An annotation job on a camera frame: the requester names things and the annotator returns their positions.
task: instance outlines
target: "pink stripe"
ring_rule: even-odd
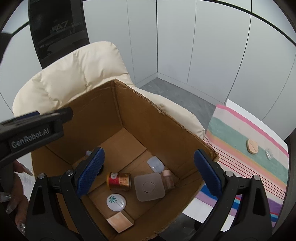
[[[242,120],[243,122],[247,123],[249,126],[251,126],[253,129],[255,129],[256,131],[258,131],[265,138],[267,138],[268,140],[270,140],[278,149],[280,149],[287,157],[289,157],[288,152],[279,143],[277,143],[273,138],[271,138],[265,131],[261,130],[253,122],[249,121],[247,118],[245,118],[244,116],[242,116],[241,114],[237,113],[235,110],[230,109],[227,106],[224,106],[224,105],[219,104],[216,107],[217,108],[220,108],[220,109],[227,110],[228,112],[230,112],[231,114],[233,114],[235,117],[237,117],[240,120]]]

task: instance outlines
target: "wooden pill-shaped block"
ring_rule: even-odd
[[[252,154],[258,153],[259,149],[258,149],[257,142],[253,141],[252,139],[248,139],[247,140],[247,149],[248,149],[248,152],[250,152]]]

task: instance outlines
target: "blue stripe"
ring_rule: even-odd
[[[204,186],[202,187],[201,192],[203,192],[203,193],[206,194],[208,197],[210,197],[210,198],[212,198],[212,199],[214,199],[214,200],[218,200],[218,198],[216,198],[215,196],[213,196],[213,195],[210,193],[210,191],[209,191],[207,185],[204,185]],[[234,209],[237,210],[238,207],[239,207],[239,203],[240,203],[240,200],[239,200],[239,199],[235,199],[234,202],[233,202],[232,208],[234,208]],[[270,214],[270,217],[271,217],[271,221],[272,221],[272,222],[276,222],[276,221],[278,220],[278,215],[276,215],[276,214],[272,214],[272,213],[271,213],[271,214]]]

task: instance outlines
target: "small blue object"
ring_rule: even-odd
[[[93,151],[90,158],[91,160],[77,180],[76,195],[79,198],[88,193],[96,176],[98,175],[100,169],[104,164],[105,152],[103,148],[99,148],[97,151]]]
[[[198,168],[211,194],[217,198],[221,197],[221,180],[199,150],[194,153],[194,164]]]

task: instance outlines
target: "red can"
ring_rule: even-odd
[[[131,174],[111,172],[107,175],[107,186],[110,190],[129,191],[131,189]]]

